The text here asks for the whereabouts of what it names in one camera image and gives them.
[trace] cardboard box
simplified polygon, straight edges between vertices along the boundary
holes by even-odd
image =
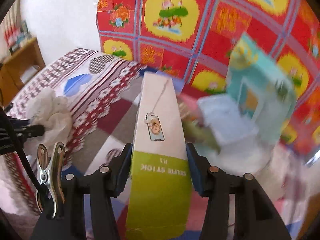
[[[161,131],[156,130],[155,134],[151,129],[158,123],[146,122],[146,119],[156,119],[146,117],[151,111],[161,126]],[[131,179],[126,238],[162,240],[183,234],[192,184],[171,78],[148,72],[144,74],[133,142]]]
[[[241,113],[259,127],[263,141],[275,145],[297,102],[290,77],[244,33],[231,53],[226,80]]]

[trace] crumpled white fabric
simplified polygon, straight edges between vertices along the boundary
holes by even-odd
[[[32,98],[26,105],[26,118],[30,125],[42,124],[45,128],[43,136],[28,139],[24,144],[26,155],[37,156],[37,148],[44,144],[51,156],[56,142],[66,145],[72,128],[72,116],[67,108],[66,97],[56,97],[54,90],[44,88],[37,97]]]

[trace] wooden cabinet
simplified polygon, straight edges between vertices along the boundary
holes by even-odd
[[[0,70],[0,89],[4,98],[4,106],[15,97],[24,84],[21,81],[23,73],[33,65],[37,65],[38,72],[45,67],[37,38],[32,38],[27,45],[4,60]]]
[[[19,92],[19,89],[15,86],[13,79],[5,68],[2,68],[0,71],[0,89],[3,95],[4,106],[7,106]]]

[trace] phone illustration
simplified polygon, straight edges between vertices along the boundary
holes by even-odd
[[[148,125],[151,141],[164,141],[164,135],[158,116],[147,114],[145,123]]]

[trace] light blue box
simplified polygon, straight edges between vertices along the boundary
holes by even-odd
[[[275,144],[297,97],[291,79],[244,33],[232,50],[227,93],[259,127],[263,141]]]

